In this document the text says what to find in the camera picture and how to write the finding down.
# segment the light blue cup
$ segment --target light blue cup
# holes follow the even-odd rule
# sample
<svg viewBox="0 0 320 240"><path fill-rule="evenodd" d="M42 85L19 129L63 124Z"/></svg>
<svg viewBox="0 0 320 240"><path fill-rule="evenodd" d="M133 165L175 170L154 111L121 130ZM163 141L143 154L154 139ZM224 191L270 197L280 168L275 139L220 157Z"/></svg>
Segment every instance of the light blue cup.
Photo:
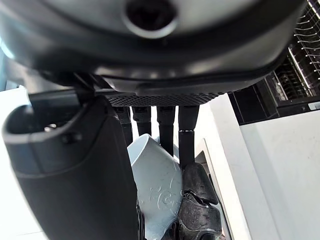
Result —
<svg viewBox="0 0 320 240"><path fill-rule="evenodd" d="M128 146L128 153L145 217L145 238L160 240L177 219L183 189L181 169L149 134Z"/></svg>

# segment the white surface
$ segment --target white surface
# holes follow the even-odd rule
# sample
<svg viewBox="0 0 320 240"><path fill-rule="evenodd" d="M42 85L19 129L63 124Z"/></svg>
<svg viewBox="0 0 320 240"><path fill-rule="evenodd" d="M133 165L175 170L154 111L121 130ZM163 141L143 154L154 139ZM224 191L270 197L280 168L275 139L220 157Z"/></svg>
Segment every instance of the white surface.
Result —
<svg viewBox="0 0 320 240"><path fill-rule="evenodd" d="M241 127L282 240L320 236L320 111Z"/></svg>
<svg viewBox="0 0 320 240"><path fill-rule="evenodd" d="M6 117L14 108L28 104L28 102L27 93L23 88L0 92L1 128ZM0 154L0 239L27 240L30 239L32 233L38 233L42 230L22 195L11 169L2 137L0 137ZM46 239L40 233L34 236L33 240Z"/></svg>
<svg viewBox="0 0 320 240"><path fill-rule="evenodd" d="M318 110L320 109L320 101L309 103L308 106L311 111Z"/></svg>
<svg viewBox="0 0 320 240"><path fill-rule="evenodd" d="M160 240L177 218L182 200L182 172L160 145L144 134L128 147L145 238Z"/></svg>
<svg viewBox="0 0 320 240"><path fill-rule="evenodd" d="M233 238L318 239L320 111L240 127L223 95L199 117Z"/></svg>
<svg viewBox="0 0 320 240"><path fill-rule="evenodd" d="M207 162L207 167L210 172L210 177L212 180L212 184L215 190L215 193L218 197L219 203L215 206L220 211L220 217L221 217L221 224L222 224L222 236L225 237L225 240L232 240L234 239L232 236L232 232L230 231L230 222L228 219L228 216L226 216L224 213L226 212L226 206L224 205L224 202L222 201L221 196L221 190L219 188L219 184L217 181L216 173L212 165L212 160L209 154L208 146L206 143L206 140L203 138L199 144L196 146L195 149L195 156L198 156L201 152L203 152L205 160Z"/></svg>
<svg viewBox="0 0 320 240"><path fill-rule="evenodd" d="M211 162L208 162L208 168L211 174L213 176L215 174L216 176L233 239L250 240L251 237L247 222L236 191L224 146L220 140L220 133L216 126L216 120L210 106L211 104L217 103L217 101L218 98L200 106L198 121L195 128L195 145L197 146L202 141L202 138L205 138L211 159Z"/></svg>

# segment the dish rack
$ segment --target dish rack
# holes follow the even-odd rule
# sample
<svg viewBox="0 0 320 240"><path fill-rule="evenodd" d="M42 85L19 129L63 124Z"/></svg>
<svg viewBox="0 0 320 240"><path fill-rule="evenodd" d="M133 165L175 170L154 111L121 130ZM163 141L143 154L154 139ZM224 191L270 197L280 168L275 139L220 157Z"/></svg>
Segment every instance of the dish rack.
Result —
<svg viewBox="0 0 320 240"><path fill-rule="evenodd" d="M229 94L240 125L320 109L320 0L306 0L284 62L259 83Z"/></svg>

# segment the black plastic housing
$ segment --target black plastic housing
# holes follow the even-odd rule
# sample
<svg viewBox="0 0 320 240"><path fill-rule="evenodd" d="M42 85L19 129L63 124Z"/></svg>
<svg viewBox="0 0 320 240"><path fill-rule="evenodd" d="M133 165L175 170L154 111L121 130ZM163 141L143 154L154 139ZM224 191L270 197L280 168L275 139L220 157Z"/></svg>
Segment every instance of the black plastic housing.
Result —
<svg viewBox="0 0 320 240"><path fill-rule="evenodd" d="M94 99L49 132L30 106L18 107L2 135L25 198L50 240L144 239L124 134L106 98Z"/></svg>
<svg viewBox="0 0 320 240"><path fill-rule="evenodd" d="M212 99L248 87L273 71L281 63L305 2L259 0L237 16L226 16L219 25L144 39L96 29L40 0L3 0L0 34L6 53L29 68L95 73L116 91L146 99L137 107L172 106L155 101L155 96L176 95L174 105L187 106L184 95ZM130 106L126 99L120 94L122 104L112 105Z"/></svg>

